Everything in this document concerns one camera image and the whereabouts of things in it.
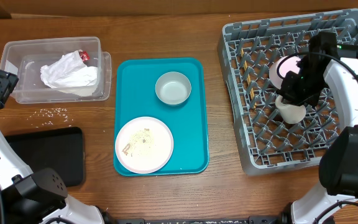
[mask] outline teal tray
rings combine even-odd
[[[180,72],[191,83],[191,93],[180,106],[168,106],[155,94],[157,79],[167,72]],[[209,162],[208,126],[204,71],[194,58],[128,60],[117,70],[116,123],[119,130],[130,120],[150,116],[164,122],[173,135],[173,153],[168,163],[151,174],[135,174],[124,168],[114,150],[114,168],[124,176],[197,174]]]

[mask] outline trash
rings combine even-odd
[[[92,86],[94,88],[81,90],[60,90],[64,93],[73,93],[78,96],[91,96],[96,90],[98,68],[86,66],[83,61],[89,59],[86,52],[74,51],[63,55],[62,58],[51,64],[41,67],[41,80],[50,88],[65,88]]]

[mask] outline gray bowl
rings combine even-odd
[[[189,79],[180,72],[167,72],[158,78],[155,84],[155,94],[167,105],[180,105],[187,100],[191,93]]]

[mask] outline wooden table surface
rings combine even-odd
[[[0,20],[0,60],[9,41],[96,36],[102,50],[111,54],[113,64],[107,101],[20,105],[11,98],[0,111],[0,129],[8,135],[80,127],[85,137],[86,182],[69,192],[83,203],[108,208],[116,218],[276,215],[317,183],[318,168],[258,177],[242,171],[216,47],[224,24],[299,14],[302,12]],[[197,175],[120,176],[114,170],[112,155],[117,67],[133,58],[167,57],[194,57],[203,64],[209,166]],[[32,116],[49,108],[66,108],[68,121]],[[49,121],[53,124],[42,126]],[[358,223],[358,208],[348,206],[335,217],[338,223]]]

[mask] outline gray dish rack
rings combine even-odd
[[[244,172],[262,175],[318,165],[338,137],[339,120],[329,89],[303,121],[289,125],[275,109],[269,68],[280,58],[308,51],[308,40],[333,32],[340,44],[358,45],[358,9],[226,24],[218,44],[229,90],[234,133]]]

